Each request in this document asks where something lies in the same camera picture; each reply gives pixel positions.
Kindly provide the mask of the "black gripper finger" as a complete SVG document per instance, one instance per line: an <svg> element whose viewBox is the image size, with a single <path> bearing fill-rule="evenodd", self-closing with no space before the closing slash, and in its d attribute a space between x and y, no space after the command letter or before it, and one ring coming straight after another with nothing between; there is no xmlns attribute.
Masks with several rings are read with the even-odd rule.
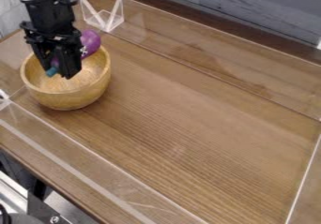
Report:
<svg viewBox="0 0 321 224"><path fill-rule="evenodd" d="M51 68L53 44L50 42L33 42L31 47L43 69L49 70Z"/></svg>
<svg viewBox="0 0 321 224"><path fill-rule="evenodd" d="M67 80L82 70L82 53L77 46L59 45L57 47L59 74Z"/></svg>

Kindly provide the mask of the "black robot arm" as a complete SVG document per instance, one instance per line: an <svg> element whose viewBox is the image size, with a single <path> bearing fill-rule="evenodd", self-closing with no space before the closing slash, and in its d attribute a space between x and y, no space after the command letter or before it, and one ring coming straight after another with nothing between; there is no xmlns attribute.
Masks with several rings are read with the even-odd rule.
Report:
<svg viewBox="0 0 321 224"><path fill-rule="evenodd" d="M74 27L77 0L20 0L30 20L22 21L26 41L50 77L67 80L82 70L82 32Z"/></svg>

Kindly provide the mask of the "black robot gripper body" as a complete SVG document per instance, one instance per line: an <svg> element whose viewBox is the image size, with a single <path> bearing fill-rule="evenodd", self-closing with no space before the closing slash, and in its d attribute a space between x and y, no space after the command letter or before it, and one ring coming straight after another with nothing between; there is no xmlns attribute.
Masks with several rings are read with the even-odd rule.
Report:
<svg viewBox="0 0 321 224"><path fill-rule="evenodd" d="M20 2L30 14L30 20L20 24L29 44L50 42L53 58L57 57L59 45L77 46L81 49L81 31L74 27L73 11L77 0L20 0Z"/></svg>

